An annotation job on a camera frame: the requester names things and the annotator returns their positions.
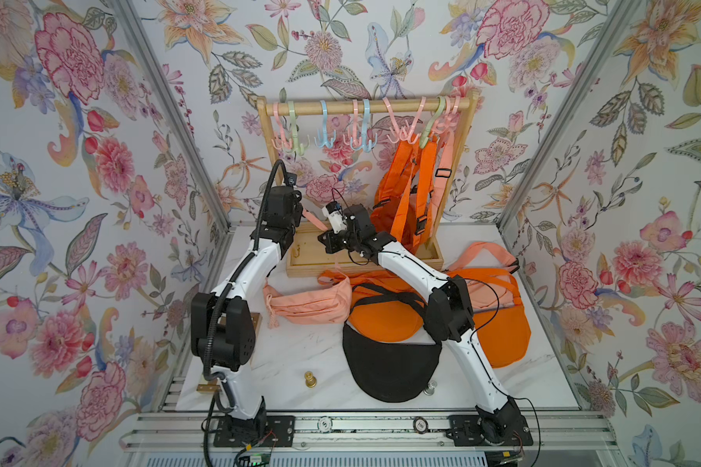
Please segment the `pink sling bag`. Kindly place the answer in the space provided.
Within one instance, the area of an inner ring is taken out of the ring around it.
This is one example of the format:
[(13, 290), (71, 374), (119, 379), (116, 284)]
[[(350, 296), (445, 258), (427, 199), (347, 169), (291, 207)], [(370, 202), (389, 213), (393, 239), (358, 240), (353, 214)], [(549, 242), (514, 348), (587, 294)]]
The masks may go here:
[(474, 311), (484, 313), (523, 305), (514, 276), (518, 268), (517, 259), (498, 243), (476, 241), (444, 272), (465, 279)]
[(338, 280), (322, 278), (325, 288), (282, 295), (265, 282), (262, 293), (269, 313), (269, 328), (280, 326), (280, 318), (298, 325), (341, 324), (351, 314), (352, 284), (346, 274)]

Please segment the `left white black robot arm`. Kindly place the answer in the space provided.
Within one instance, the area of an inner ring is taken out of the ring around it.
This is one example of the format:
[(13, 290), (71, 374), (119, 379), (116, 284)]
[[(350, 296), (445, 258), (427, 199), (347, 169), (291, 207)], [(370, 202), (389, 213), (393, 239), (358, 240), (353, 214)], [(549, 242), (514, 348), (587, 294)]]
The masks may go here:
[(251, 246), (225, 282), (196, 294), (191, 303), (191, 352), (203, 364), (204, 380), (217, 385), (212, 406), (222, 417), (215, 438), (239, 445), (253, 445), (269, 433), (265, 398), (253, 387), (248, 367), (256, 344), (248, 299), (265, 285), (293, 243), (303, 212), (296, 179), (284, 162), (274, 163), (249, 236)]

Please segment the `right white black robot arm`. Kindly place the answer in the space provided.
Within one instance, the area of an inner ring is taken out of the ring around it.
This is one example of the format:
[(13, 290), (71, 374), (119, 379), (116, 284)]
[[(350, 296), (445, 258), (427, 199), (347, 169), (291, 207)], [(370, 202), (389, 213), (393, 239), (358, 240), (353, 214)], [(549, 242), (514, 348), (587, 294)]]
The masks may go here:
[(358, 253), (407, 285), (395, 291), (369, 279), (352, 286), (342, 345), (356, 385), (385, 403), (413, 400), (428, 387), (443, 346), (449, 346), (475, 397), (473, 416), (450, 416), (456, 446), (539, 445), (538, 427), (523, 416), (481, 346), (469, 280), (434, 270), (390, 233), (373, 226), (366, 209), (339, 202), (323, 210), (330, 228), (319, 241), (329, 254)]

